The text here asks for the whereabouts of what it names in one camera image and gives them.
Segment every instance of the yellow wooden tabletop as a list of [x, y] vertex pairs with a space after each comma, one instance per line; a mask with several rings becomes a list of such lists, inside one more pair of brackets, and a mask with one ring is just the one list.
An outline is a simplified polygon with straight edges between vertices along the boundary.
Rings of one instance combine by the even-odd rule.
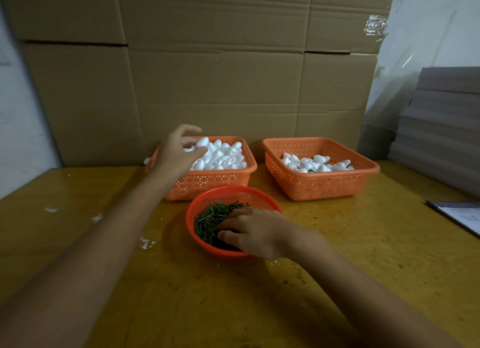
[[[467, 347], [480, 341], [480, 240], [424, 205], [468, 195], [380, 163], [355, 197], [293, 202], [260, 165], [250, 186]], [[52, 169], [0, 201], [0, 302], [69, 246], [143, 167]], [[187, 234], [188, 203], [162, 202], [87, 347], [360, 347], [343, 315], [286, 259], [229, 265]]]

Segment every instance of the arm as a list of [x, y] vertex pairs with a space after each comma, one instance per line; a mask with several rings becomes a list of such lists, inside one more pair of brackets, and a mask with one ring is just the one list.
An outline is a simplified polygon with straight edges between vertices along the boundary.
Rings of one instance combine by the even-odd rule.
[[225, 243], [263, 258], [287, 257], [302, 266], [372, 347], [461, 347], [335, 251], [320, 233], [299, 227], [278, 212], [238, 209], [219, 229], [218, 237]]
[[0, 347], [82, 347], [159, 201], [201, 157], [183, 125], [159, 149], [155, 167], [72, 247], [0, 310]]

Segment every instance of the orange rectangular basket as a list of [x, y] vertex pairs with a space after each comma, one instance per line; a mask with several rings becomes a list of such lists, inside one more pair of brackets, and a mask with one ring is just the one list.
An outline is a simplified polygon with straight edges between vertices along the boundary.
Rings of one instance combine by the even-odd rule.
[[[370, 175], [380, 172], [375, 162], [327, 138], [268, 138], [263, 140], [263, 148], [268, 171], [292, 200], [355, 195]], [[332, 164], [348, 159], [355, 170], [300, 173], [290, 170], [281, 161], [284, 152], [297, 155], [298, 158], [330, 156], [329, 163]]]
[[[233, 145], [235, 142], [241, 142], [242, 155], [245, 156], [244, 161], [247, 163], [247, 168], [235, 170], [188, 171], [165, 195], [165, 200], [193, 200], [205, 190], [221, 185], [248, 186], [250, 174], [257, 169], [257, 163], [245, 140], [241, 137], [233, 136], [209, 136], [208, 138], [210, 140], [221, 140], [229, 145]], [[152, 155], [152, 158], [146, 167], [146, 172], [149, 172], [152, 169], [156, 156], [157, 151]]]

